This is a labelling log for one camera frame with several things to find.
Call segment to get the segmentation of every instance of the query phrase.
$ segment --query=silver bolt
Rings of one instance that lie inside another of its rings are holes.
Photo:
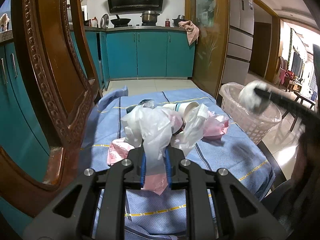
[[[121,161],[121,164],[123,166],[129,166],[129,165],[131,165],[131,163],[132,163],[132,161],[130,161],[129,159],[124,159]]]
[[[182,166],[189,166],[191,164],[191,161],[187,159],[183,159],[180,163]]]
[[[229,173],[225,168],[219,169],[218,172],[221,176],[226,176]]]
[[[85,169],[84,172],[83,172],[86,176],[91,176],[93,173],[94,173],[94,170],[93,169]]]

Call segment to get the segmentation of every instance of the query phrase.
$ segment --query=metal handle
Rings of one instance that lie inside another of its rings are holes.
[[[14,68],[15,78],[17,78],[18,77],[18,72],[17,72],[16,63],[14,61],[14,54],[12,53],[10,55],[10,57],[11,57],[12,65],[13,65],[13,68]]]
[[[7,81],[7,76],[5,75],[3,58],[1,59],[1,64],[2,64],[2,70],[3,70],[3,75],[4,75],[4,81],[5,81],[4,84],[6,85],[8,83],[8,81]]]

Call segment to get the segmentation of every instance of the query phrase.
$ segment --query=kitchen counter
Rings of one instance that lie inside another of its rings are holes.
[[[70,30],[73,31],[73,25],[70,24]],[[91,32],[115,32],[115,31],[129,31],[129,30],[165,30],[165,31],[180,31],[185,32],[186,30],[178,27],[163,27],[163,26],[128,26],[128,27],[119,27],[119,28],[96,28],[96,27],[84,27],[85,31]]]
[[[0,44],[7,43],[13,39],[12,30],[0,33]]]

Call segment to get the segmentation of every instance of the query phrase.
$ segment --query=refrigerator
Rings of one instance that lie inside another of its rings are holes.
[[[253,0],[230,0],[230,33],[222,84],[244,85],[251,59],[253,27]]]

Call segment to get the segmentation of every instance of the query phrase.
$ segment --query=laundry basket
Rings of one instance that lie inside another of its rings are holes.
[[[248,112],[238,103],[239,93],[243,88],[243,85],[233,82],[222,85],[219,92],[223,97],[221,108],[258,144],[267,132],[281,121],[281,113],[272,102],[261,115]]]

